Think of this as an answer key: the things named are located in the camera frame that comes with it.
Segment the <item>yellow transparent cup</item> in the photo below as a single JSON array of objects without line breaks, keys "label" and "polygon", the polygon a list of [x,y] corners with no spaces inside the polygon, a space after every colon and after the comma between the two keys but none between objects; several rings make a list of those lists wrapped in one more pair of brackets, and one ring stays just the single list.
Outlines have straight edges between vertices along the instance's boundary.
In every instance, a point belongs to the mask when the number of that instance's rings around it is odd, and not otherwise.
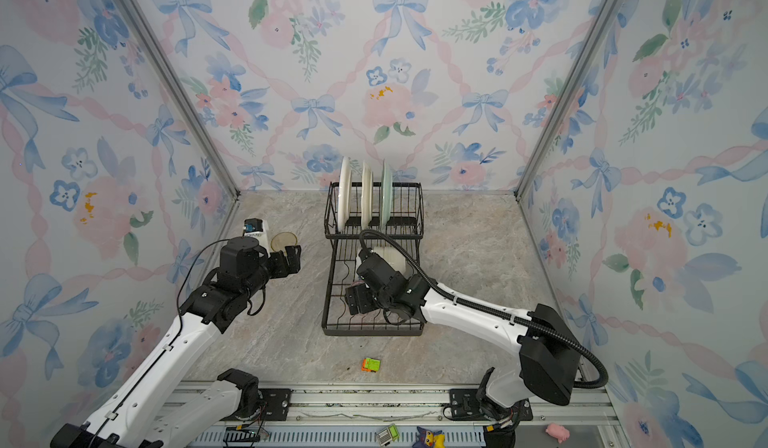
[{"label": "yellow transparent cup", "polygon": [[285,255],[301,251],[297,236],[292,232],[280,232],[274,235],[270,241],[272,252],[282,252]]}]

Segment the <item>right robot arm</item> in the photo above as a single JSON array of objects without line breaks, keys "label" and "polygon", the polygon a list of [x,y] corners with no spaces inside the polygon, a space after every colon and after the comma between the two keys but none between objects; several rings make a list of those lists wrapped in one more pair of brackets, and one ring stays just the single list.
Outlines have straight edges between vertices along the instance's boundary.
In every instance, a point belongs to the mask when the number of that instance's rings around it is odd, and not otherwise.
[{"label": "right robot arm", "polygon": [[380,310],[387,322],[418,321],[446,326],[488,342],[512,356],[505,371],[490,368],[475,399],[488,419],[504,420],[532,397],[556,406],[570,404],[580,354],[575,338],[554,309],[533,311],[485,303],[414,273],[406,278],[372,250],[358,255],[359,281],[346,289],[353,315]]}]

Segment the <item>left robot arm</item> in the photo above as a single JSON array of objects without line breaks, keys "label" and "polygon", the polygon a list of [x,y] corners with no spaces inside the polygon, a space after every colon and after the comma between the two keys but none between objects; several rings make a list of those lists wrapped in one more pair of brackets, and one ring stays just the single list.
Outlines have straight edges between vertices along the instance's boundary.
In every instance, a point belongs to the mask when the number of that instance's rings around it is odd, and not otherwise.
[{"label": "left robot arm", "polygon": [[184,447],[218,421],[255,421],[266,403],[256,376],[221,373],[172,413],[161,408],[196,360],[249,309],[273,279],[301,269],[302,249],[267,252],[256,237],[225,241],[219,265],[181,304],[168,332],[121,388],[80,425],[67,423],[53,447]]}]

